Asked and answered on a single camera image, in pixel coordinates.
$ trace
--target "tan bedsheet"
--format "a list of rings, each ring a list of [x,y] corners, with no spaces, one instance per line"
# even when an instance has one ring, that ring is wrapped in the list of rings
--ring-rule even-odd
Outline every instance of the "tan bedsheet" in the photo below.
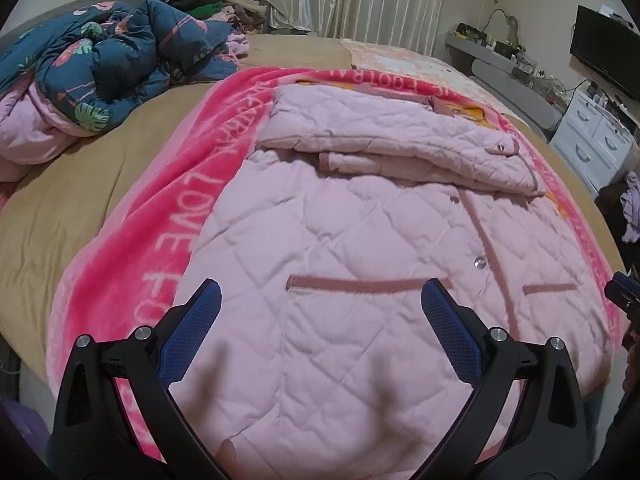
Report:
[[[250,43],[242,68],[351,67],[338,40],[252,36]],[[107,135],[80,142],[34,170],[0,212],[0,332],[44,380],[47,319],[63,271],[210,86],[171,89]],[[514,123],[574,194],[612,267],[622,269],[604,220],[578,179],[531,130]]]

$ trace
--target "metal screw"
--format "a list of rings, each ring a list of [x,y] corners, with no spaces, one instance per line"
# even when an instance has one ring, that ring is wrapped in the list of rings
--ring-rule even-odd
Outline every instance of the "metal screw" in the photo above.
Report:
[[[504,341],[507,339],[507,333],[501,328],[492,328],[490,333],[491,337],[496,341]]]
[[[84,348],[91,342],[91,338],[87,335],[81,335],[78,339],[76,339],[76,346],[78,348]]]
[[[564,349],[564,341],[562,341],[562,339],[560,339],[559,337],[552,337],[549,342],[551,343],[551,346],[553,348],[555,348],[556,350],[563,350]]]
[[[148,326],[139,326],[133,335],[136,339],[139,339],[140,341],[144,341],[145,339],[148,339],[149,336],[151,335],[151,328]]]

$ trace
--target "white drawer cabinet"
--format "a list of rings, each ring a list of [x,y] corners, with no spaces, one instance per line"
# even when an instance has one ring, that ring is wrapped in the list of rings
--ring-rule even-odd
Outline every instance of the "white drawer cabinet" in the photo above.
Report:
[[[593,198],[601,188],[634,170],[640,159],[640,150],[629,131],[580,91],[576,91],[562,118],[551,147]]]

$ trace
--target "black monitor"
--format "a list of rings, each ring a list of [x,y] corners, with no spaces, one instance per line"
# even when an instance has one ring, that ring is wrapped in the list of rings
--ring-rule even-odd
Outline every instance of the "black monitor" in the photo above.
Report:
[[[640,35],[624,23],[578,7],[571,54],[629,97],[640,100]]]

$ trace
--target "purple cloth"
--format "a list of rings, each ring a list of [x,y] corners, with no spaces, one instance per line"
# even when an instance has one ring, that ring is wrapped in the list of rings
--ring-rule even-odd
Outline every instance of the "purple cloth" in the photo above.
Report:
[[[41,416],[6,397],[0,397],[0,402],[22,438],[34,452],[43,456],[49,439],[49,430],[47,430]]]
[[[626,219],[626,232],[622,241],[634,244],[640,240],[640,183],[635,171],[626,174],[626,185],[626,193],[620,196],[622,214]]]

